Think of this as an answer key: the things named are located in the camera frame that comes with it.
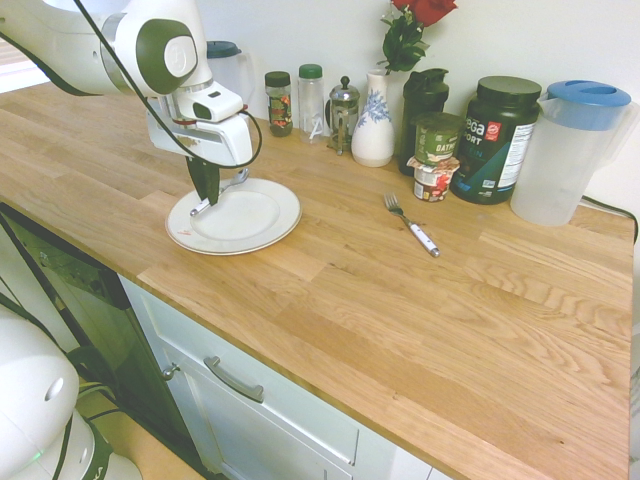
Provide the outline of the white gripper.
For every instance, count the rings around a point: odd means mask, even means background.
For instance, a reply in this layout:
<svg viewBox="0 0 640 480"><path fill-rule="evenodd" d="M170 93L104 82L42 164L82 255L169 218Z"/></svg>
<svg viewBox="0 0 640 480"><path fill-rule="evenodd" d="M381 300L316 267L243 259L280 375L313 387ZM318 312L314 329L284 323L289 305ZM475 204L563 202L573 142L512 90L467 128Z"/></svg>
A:
<svg viewBox="0 0 640 480"><path fill-rule="evenodd" d="M210 206L218 202L220 169L244 165L252 158L252 143L248 121L236 114L221 121L196 121L187 127L159 113L161 120L181 145L205 160L187 157L191 181L201 201Z"/></svg>

